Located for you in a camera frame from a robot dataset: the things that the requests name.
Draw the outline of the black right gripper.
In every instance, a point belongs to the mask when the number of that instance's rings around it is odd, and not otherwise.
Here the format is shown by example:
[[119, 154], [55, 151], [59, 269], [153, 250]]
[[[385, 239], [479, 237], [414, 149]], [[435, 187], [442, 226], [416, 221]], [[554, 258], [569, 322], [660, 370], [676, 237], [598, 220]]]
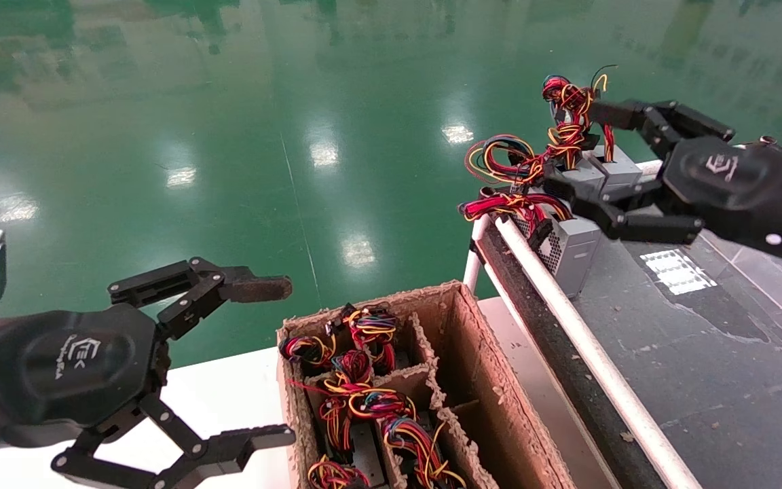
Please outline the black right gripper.
[[559, 173], [546, 177], [545, 192], [568, 201], [574, 214], [593, 221], [606, 238], [690, 244], [708, 215], [782, 223], [779, 145], [729, 145], [735, 130], [677, 101], [597, 99], [593, 121], [632, 131], [654, 155], [667, 157], [657, 179], [614, 191]]

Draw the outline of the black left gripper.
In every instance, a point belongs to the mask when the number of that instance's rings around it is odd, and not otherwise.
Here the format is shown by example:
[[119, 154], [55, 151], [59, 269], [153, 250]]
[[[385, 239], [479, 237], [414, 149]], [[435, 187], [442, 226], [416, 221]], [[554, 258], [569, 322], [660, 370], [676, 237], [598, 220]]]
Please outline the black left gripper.
[[[161, 387], [170, 365], [164, 340], [179, 340], [226, 302], [276, 302], [292, 291], [288, 276], [257, 276], [248, 266], [193, 257], [112, 283], [115, 305], [105, 310], [0, 319], [4, 421], [10, 430], [89, 427], [50, 464], [78, 485], [196, 488], [241, 473], [255, 452], [291, 446], [295, 431], [271, 424], [201, 439], [158, 394], [145, 394]], [[156, 324], [137, 309], [172, 297]], [[103, 443], [146, 418], [182, 451], [170, 467], [153, 473], [96, 457]]]

